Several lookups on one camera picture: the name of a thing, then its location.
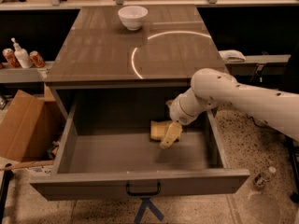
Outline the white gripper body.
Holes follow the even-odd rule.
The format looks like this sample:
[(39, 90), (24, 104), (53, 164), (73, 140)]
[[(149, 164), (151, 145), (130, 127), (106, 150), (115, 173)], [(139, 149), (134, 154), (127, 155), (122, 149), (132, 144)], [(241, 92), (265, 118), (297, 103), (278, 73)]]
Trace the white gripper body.
[(192, 89), (188, 89), (171, 101), (168, 106), (169, 116), (174, 122), (186, 126), (194, 122), (201, 113), (211, 110), (218, 105), (217, 102), (197, 97)]

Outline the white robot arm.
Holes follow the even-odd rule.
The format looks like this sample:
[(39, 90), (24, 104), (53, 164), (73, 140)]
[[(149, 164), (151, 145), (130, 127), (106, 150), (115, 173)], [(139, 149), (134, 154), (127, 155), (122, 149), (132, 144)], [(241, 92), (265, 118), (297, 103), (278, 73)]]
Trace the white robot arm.
[(191, 86), (167, 103), (170, 119), (182, 126), (221, 104), (230, 104), (295, 141), (299, 141), (299, 95), (238, 83), (226, 73), (203, 68)]

